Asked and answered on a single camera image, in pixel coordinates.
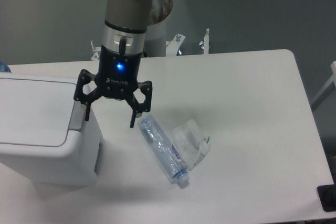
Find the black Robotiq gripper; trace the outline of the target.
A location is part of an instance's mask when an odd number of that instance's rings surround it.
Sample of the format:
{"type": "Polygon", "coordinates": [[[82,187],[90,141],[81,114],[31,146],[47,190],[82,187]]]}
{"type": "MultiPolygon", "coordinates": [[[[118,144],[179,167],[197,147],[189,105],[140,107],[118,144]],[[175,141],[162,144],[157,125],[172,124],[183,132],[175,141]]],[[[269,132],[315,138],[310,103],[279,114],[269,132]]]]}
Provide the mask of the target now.
{"type": "Polygon", "coordinates": [[[102,96],[108,99],[126,99],[132,109],[130,128],[134,128],[135,119],[140,118],[143,112],[150,112],[152,81],[137,81],[141,56],[141,53],[121,55],[102,46],[97,74],[86,69],[80,71],[73,99],[85,106],[85,121],[89,121],[92,103],[102,96]],[[95,82],[96,88],[85,94],[83,88],[91,81],[95,82]],[[145,96],[142,103],[134,95],[136,89],[145,96]]]}

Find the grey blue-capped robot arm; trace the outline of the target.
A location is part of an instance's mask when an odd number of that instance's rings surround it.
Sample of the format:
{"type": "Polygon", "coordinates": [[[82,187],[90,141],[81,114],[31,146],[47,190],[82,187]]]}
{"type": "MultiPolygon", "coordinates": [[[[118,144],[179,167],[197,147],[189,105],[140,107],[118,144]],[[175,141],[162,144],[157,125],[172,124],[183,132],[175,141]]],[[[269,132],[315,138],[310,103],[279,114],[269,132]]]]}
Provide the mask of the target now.
{"type": "Polygon", "coordinates": [[[86,107],[101,97],[125,100],[132,109],[130,126],[150,112],[152,82],[137,76],[153,0],[107,0],[98,72],[82,69],[73,99],[86,107]]]}

